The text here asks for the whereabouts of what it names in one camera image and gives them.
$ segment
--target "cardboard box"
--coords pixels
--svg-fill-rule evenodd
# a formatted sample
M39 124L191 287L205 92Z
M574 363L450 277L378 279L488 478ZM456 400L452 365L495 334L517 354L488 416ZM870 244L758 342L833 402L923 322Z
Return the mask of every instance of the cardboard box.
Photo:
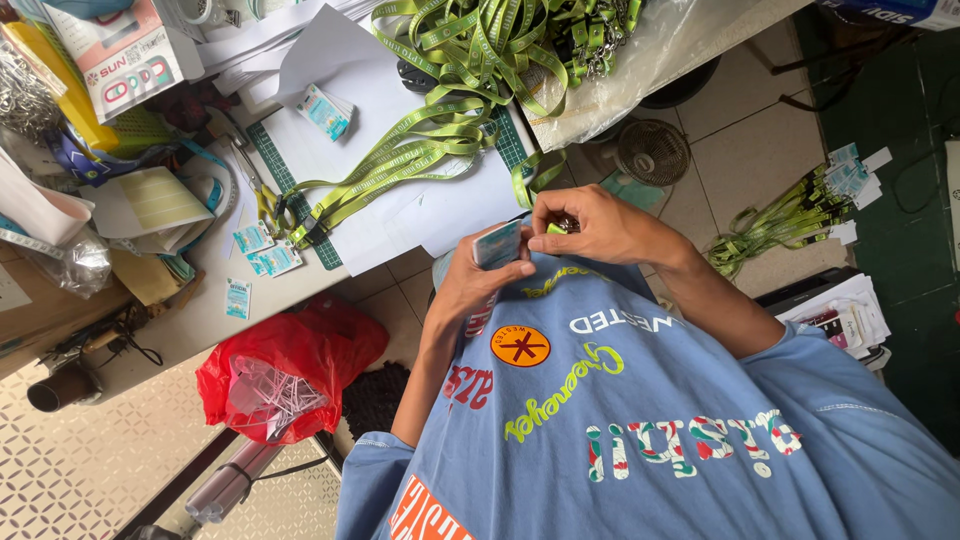
M817 3L938 32L960 26L960 0L817 0Z
M63 48L83 73L101 124L180 81L204 74L194 43L203 41L204 35L180 18L172 2L134 0L122 12L92 19L42 6Z
M71 333L102 319L133 298L114 278L112 286L84 300L53 285L3 241L0 241L0 290L5 291L0 295L0 379L35 361Z

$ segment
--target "black doormat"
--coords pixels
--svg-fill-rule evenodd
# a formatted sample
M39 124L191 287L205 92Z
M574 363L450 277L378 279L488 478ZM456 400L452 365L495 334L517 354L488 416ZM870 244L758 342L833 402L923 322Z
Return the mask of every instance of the black doormat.
M389 431L410 371L387 362L383 369L361 373L344 388L344 417L355 442L367 431Z

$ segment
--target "fan grille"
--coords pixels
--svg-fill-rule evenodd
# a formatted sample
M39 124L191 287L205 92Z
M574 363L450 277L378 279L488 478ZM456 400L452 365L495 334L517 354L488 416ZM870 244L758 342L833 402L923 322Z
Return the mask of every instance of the fan grille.
M640 120L624 128L616 164L641 184L675 184L690 166L690 145L677 128L660 120Z

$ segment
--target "blue t-shirt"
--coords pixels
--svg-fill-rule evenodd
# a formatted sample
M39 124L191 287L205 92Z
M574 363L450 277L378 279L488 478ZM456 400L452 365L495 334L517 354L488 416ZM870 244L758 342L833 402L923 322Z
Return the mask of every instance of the blue t-shirt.
M636 271L534 260L464 324L420 445L357 441L337 538L960 537L957 462L821 331L737 361Z

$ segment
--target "cutting mat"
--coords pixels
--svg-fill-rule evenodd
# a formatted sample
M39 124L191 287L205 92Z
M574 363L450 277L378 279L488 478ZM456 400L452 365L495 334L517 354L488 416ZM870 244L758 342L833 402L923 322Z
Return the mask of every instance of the cutting mat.
M504 107L499 105L495 106L490 114L490 122L484 124L483 127L488 133L492 133L496 127L500 128L500 137L493 146L496 147L497 152L500 153L500 157L503 158L503 163L506 165L508 172L513 170L518 163L527 159L527 152L523 148L520 137L516 134L514 122L511 121L510 113ZM270 135L267 134L267 129L263 127L263 123L256 122L249 126L249 128L247 128L247 136L253 141L253 145L256 146L260 157L267 163L267 168L270 169L270 174L274 175L276 186L280 192L282 193L293 187L297 182L294 180L293 175L290 174L290 169L287 168L287 164L280 156L280 152L277 151L274 142L270 139ZM530 169L524 167L524 178L531 173L532 171ZM310 205L307 204L302 193L297 193L290 198L289 207L297 216L298 223L310 212ZM333 270L343 264L340 256L337 255L337 250L333 249L333 244L330 243L330 239L326 236L324 236L324 239L320 243L315 244L313 249L317 252L317 256L320 257L320 261L327 270Z

